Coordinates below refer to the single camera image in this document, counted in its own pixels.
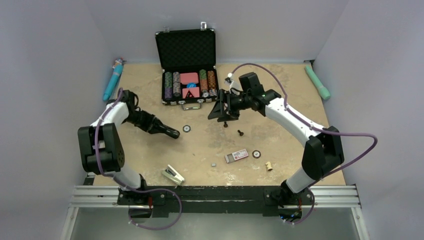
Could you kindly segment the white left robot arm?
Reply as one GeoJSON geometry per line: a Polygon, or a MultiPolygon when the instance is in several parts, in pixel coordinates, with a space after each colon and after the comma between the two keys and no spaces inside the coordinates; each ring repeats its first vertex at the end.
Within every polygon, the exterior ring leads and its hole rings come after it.
{"type": "Polygon", "coordinates": [[[129,123],[149,134],[165,134],[173,139],[180,132],[162,123],[154,114],[142,110],[138,96],[122,88],[115,100],[109,100],[105,111],[89,126],[77,131],[82,167],[87,173],[113,179],[138,205],[146,203],[149,191],[143,176],[125,164],[125,153],[118,127],[129,123]]]}

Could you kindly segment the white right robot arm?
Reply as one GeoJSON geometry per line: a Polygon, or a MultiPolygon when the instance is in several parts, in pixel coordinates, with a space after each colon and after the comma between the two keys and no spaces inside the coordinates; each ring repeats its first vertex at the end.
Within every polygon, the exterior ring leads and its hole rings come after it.
{"type": "Polygon", "coordinates": [[[280,196],[288,204],[300,198],[301,191],[344,162],[342,141],[337,128],[316,124],[285,104],[275,90],[264,90],[254,72],[239,77],[241,90],[219,90],[208,119],[236,121],[241,110],[251,109],[275,121],[303,146],[301,167],[281,184],[280,196]]]}

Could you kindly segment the red white staple box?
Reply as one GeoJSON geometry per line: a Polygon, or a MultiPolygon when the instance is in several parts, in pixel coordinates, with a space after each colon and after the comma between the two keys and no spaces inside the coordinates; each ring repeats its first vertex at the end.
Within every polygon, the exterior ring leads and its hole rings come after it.
{"type": "Polygon", "coordinates": [[[246,149],[238,150],[232,153],[229,153],[224,156],[224,159],[227,164],[234,163],[236,161],[245,159],[249,156],[248,151],[246,149]]]}

